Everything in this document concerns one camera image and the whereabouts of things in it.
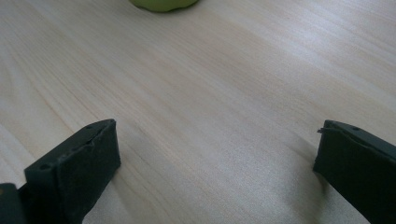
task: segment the table surface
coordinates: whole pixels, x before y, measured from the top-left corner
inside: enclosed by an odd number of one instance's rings
[[[83,126],[122,166],[84,223],[367,223],[312,172],[335,119],[396,144],[395,1],[0,1],[0,181]]]

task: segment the light wood grain surface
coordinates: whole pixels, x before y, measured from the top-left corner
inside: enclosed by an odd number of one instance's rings
[[[325,119],[396,144],[392,0],[0,0],[0,181],[86,124],[122,166],[84,223],[367,223],[311,170]]]

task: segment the green bowl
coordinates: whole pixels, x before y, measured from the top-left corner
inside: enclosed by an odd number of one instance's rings
[[[189,7],[198,0],[130,0],[135,6],[150,11],[166,12],[176,8]]]

